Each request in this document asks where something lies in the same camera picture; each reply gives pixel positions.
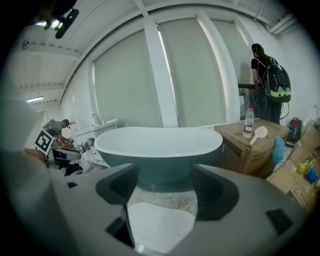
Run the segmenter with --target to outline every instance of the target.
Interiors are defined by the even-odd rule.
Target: ceiling light
[[[39,100],[43,100],[44,97],[36,97],[36,98],[31,98],[31,99],[28,99],[26,102],[29,103],[29,102],[35,102],[35,101],[39,101]]]
[[[56,19],[54,22],[52,22],[52,24],[51,24],[50,27],[54,29],[56,26],[59,25],[59,23],[60,23],[59,20]],[[36,25],[42,26],[42,27],[46,26],[46,24],[47,24],[47,23],[46,23],[45,21],[36,23]]]

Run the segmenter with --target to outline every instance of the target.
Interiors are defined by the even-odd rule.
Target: bottle label
[[[252,133],[252,129],[254,127],[254,121],[248,121],[248,120],[245,120],[244,122],[244,132],[245,133]]]

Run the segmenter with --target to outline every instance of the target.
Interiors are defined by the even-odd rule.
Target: bath mat
[[[136,246],[163,254],[170,252],[190,233],[196,219],[189,212],[145,202],[131,205],[128,216]]]

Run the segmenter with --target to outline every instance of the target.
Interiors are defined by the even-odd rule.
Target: black t-shirt
[[[270,58],[271,58],[272,64],[278,64],[276,59],[272,57]],[[259,61],[258,58],[253,58],[251,60],[251,68],[258,70],[258,82],[259,82],[259,85],[262,86],[262,81],[264,80],[266,66],[261,61]]]

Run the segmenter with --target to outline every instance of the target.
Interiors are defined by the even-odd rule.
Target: plastic bottle
[[[246,138],[251,137],[252,130],[254,127],[255,113],[254,113],[253,108],[254,107],[250,105],[246,114],[245,114],[243,136]]]

